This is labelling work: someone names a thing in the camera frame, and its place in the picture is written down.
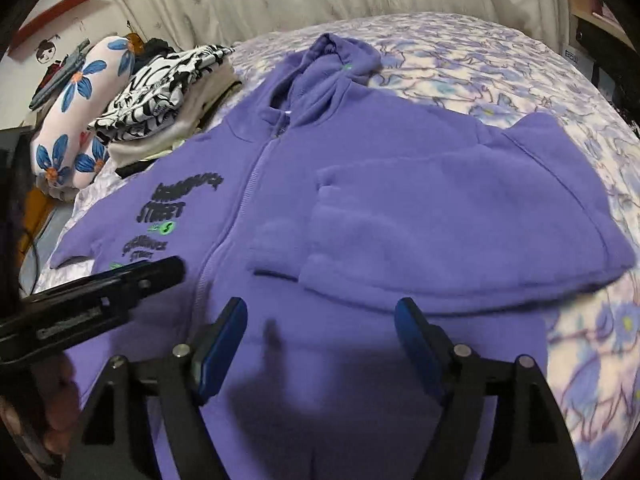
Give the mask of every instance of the cylindrical pillow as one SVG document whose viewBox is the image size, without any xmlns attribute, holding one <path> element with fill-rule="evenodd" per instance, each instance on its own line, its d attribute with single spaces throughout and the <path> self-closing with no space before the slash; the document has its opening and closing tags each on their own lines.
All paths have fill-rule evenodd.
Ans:
<svg viewBox="0 0 640 480">
<path fill-rule="evenodd" d="M 129 40 L 110 36 L 91 49 L 82 70 L 71 76 L 31 143 L 33 173 L 50 187 L 86 187 L 102 168 L 94 163 L 92 171 L 85 171 L 91 166 L 85 157 L 93 155 L 87 124 L 126 86 L 134 59 Z M 85 157 L 77 157 L 80 151 Z"/>
</svg>

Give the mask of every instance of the white zipper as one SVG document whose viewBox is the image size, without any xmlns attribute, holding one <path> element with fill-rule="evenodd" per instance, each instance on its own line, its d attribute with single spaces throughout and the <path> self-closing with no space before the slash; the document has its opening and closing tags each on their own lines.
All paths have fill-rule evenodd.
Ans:
<svg viewBox="0 0 640 480">
<path fill-rule="evenodd" d="M 243 218 L 246 206 L 248 205 L 249 201 L 251 200 L 254 194 L 254 190 L 258 182 L 258 177 L 260 176 L 260 172 L 262 171 L 262 168 L 265 162 L 267 161 L 269 154 L 271 153 L 271 150 L 273 149 L 275 143 L 278 140 L 280 140 L 280 136 L 285 131 L 286 131 L 286 126 L 283 126 L 277 132 L 275 138 L 267 142 L 267 144 L 265 144 L 264 147 L 262 148 L 262 151 L 260 152 L 260 156 L 258 157 L 258 160 L 256 161 L 254 168 L 251 171 L 249 180 L 247 181 L 246 186 L 244 188 L 244 192 L 242 193 L 242 200 L 240 201 L 240 205 L 236 210 L 236 217 L 233 219 L 231 226 L 226 232 L 223 240 L 218 244 L 217 247 L 213 249 L 213 251 L 211 251 L 207 255 L 207 262 L 205 263 L 204 268 L 200 273 L 200 277 L 198 279 L 198 285 L 196 286 L 196 297 L 193 304 L 193 310 L 191 313 L 191 323 L 190 323 L 187 340 L 191 340 L 195 336 L 195 333 L 200 328 L 201 320 L 195 319 L 194 317 L 200 313 L 201 303 L 203 303 L 206 300 L 207 289 L 210 284 L 210 280 L 208 280 L 207 278 L 210 271 L 212 270 L 211 267 L 213 266 L 213 263 L 216 261 L 216 255 L 221 253 L 230 244 L 232 240 L 232 235 L 236 230 L 236 226 Z"/>
</svg>

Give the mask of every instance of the red shelf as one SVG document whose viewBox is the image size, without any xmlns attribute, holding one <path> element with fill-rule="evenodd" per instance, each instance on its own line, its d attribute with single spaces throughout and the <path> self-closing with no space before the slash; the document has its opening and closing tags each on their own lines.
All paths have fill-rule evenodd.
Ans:
<svg viewBox="0 0 640 480">
<path fill-rule="evenodd" d="M 9 45 L 9 54 L 11 54 L 13 50 L 18 48 L 25 40 L 27 40 L 27 38 L 30 38 L 42 27 L 47 25 L 47 23 L 52 22 L 68 10 L 77 7 L 78 5 L 86 1 L 87 0 L 62 0 L 56 3 L 53 7 L 49 7 L 49 9 L 44 10 L 44 12 L 38 14 L 29 23 L 23 25 L 20 30 L 15 33 L 15 36 L 11 41 L 11 45 Z"/>
</svg>

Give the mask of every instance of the bed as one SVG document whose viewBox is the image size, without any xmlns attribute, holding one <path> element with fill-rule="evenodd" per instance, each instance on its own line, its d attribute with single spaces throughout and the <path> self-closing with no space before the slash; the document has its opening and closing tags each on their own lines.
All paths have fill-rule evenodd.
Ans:
<svg viewBox="0 0 640 480">
<path fill-rule="evenodd" d="M 236 45 L 244 82 L 215 126 L 292 50 L 322 32 L 360 38 L 383 55 L 369 85 L 425 105 L 508 127 L 533 111 L 553 114 L 600 175 L 612 215 L 640 256 L 640 141 L 576 69 L 517 30 L 457 14 L 396 14 L 271 33 Z M 107 163 L 76 198 L 62 235 L 126 181 Z M 37 290 L 87 275 L 92 262 L 53 270 Z M 585 480 L 599 480 L 640 418 L 640 267 L 594 294 L 564 302 L 548 323 L 548 382 L 564 414 Z"/>
</svg>

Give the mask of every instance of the metal screw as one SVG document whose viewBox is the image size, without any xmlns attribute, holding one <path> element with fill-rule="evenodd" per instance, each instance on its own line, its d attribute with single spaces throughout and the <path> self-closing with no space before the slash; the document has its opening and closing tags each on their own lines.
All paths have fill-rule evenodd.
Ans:
<svg viewBox="0 0 640 480">
<path fill-rule="evenodd" d="M 453 353 L 458 357 L 469 357 L 472 351 L 467 345 L 457 344 L 453 347 Z"/>
<path fill-rule="evenodd" d="M 191 353 L 191 347 L 185 343 L 174 346 L 172 354 L 176 357 L 186 357 Z"/>
<path fill-rule="evenodd" d="M 111 358 L 111 368 L 120 368 L 126 362 L 127 358 L 124 355 L 115 355 Z"/>
<path fill-rule="evenodd" d="M 535 360 L 530 355 L 521 355 L 518 357 L 518 362 L 520 363 L 520 366 L 525 368 L 533 368 L 536 365 Z"/>
</svg>

